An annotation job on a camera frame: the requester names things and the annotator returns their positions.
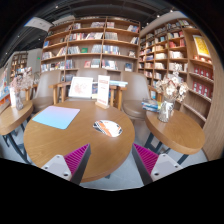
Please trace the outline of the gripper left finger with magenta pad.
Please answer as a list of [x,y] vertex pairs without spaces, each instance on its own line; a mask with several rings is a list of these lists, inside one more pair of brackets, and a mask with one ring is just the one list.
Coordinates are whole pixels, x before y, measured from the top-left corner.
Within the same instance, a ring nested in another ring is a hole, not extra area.
[[42,169],[79,185],[90,155],[91,147],[86,144],[65,156],[55,155]]

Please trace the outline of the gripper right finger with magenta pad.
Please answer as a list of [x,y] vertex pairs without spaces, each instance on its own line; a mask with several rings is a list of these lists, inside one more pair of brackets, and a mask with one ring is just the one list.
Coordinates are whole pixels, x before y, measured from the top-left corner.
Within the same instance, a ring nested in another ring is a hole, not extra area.
[[132,155],[143,185],[150,184],[182,169],[182,166],[167,154],[156,154],[140,145],[132,145]]

